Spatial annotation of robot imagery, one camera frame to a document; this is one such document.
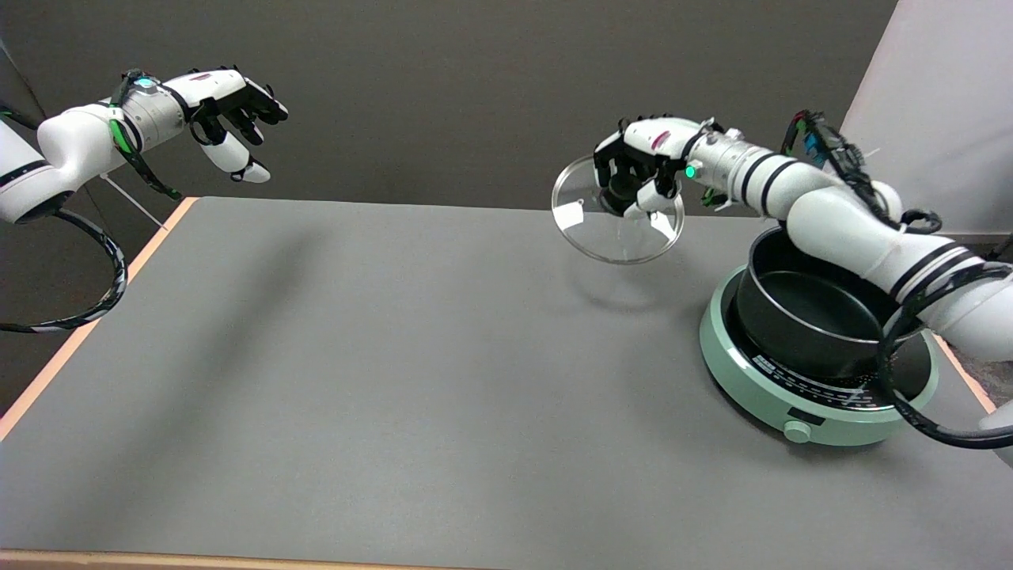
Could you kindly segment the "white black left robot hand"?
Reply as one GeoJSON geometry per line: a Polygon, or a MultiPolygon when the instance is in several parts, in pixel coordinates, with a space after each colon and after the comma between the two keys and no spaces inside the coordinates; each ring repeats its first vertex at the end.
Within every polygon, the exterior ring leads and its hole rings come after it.
{"type": "Polygon", "coordinates": [[[206,158],[236,183],[267,183],[271,174],[249,146],[264,144],[261,123],[289,119],[288,108],[271,87],[228,67],[193,72],[181,81],[180,94],[191,112],[189,130],[206,158]]]}

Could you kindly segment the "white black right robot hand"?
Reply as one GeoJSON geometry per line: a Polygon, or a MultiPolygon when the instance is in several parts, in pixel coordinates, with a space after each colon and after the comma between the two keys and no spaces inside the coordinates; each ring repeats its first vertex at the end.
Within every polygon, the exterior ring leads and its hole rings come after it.
{"type": "Polygon", "coordinates": [[[620,120],[592,155],[601,208],[620,218],[672,209],[681,191],[677,174],[701,132],[701,123],[668,115],[620,120]]]}

